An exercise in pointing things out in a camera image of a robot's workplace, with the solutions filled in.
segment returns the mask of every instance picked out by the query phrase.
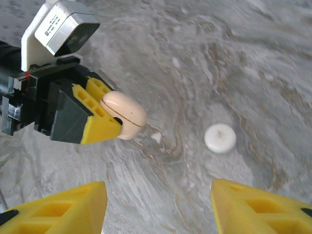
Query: marble surface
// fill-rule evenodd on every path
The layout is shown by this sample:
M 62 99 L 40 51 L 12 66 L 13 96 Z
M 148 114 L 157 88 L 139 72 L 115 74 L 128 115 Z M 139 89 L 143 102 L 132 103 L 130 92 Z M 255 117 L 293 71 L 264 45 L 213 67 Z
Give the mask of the marble surface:
M 18 45 L 42 3 L 2 0 L 1 39 Z M 102 22 L 83 64 L 138 100 L 148 124 L 134 140 L 87 146 L 33 126 L 0 134 L 9 206 L 103 180 L 102 233 L 213 234 L 214 178 L 312 203 L 311 0 L 83 3 Z M 225 155 L 203 138 L 220 122 L 237 134 Z

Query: yellow gripper pad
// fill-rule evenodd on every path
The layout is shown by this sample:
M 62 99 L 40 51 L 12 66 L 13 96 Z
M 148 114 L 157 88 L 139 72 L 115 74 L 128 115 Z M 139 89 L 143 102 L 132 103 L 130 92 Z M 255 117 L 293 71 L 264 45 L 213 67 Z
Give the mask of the yellow gripper pad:
M 107 206 L 104 182 L 96 181 L 13 207 L 0 234 L 100 234 Z
M 100 105 L 99 101 L 110 89 L 99 79 L 88 77 L 86 89 L 73 85 L 73 95 L 93 115 L 85 124 L 81 144 L 91 144 L 120 135 L 122 126 Z
M 219 234 L 312 234 L 312 206 L 225 179 L 211 202 Z

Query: gray marble countertop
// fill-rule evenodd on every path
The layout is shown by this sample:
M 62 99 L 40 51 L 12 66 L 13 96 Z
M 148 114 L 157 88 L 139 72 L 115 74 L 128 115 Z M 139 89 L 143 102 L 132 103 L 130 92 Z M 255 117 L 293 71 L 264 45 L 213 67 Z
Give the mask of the gray marble countertop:
M 2 0 L 1 39 L 18 45 L 42 3 Z M 134 140 L 87 146 L 52 142 L 33 125 L 0 134 L 9 206 L 103 180 L 103 233 L 210 234 L 214 178 L 312 203 L 310 0 L 83 3 L 102 25 L 82 63 L 141 103 L 148 124 Z M 203 136 L 220 122 L 237 145 L 215 155 Z

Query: metal camera housing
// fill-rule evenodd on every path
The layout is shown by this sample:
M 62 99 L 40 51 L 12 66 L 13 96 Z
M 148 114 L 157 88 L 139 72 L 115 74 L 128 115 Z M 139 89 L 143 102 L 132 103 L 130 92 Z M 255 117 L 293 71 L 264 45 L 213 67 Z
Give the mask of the metal camera housing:
M 97 18 L 83 4 L 58 1 L 35 32 L 35 38 L 54 56 L 77 52 L 99 28 Z

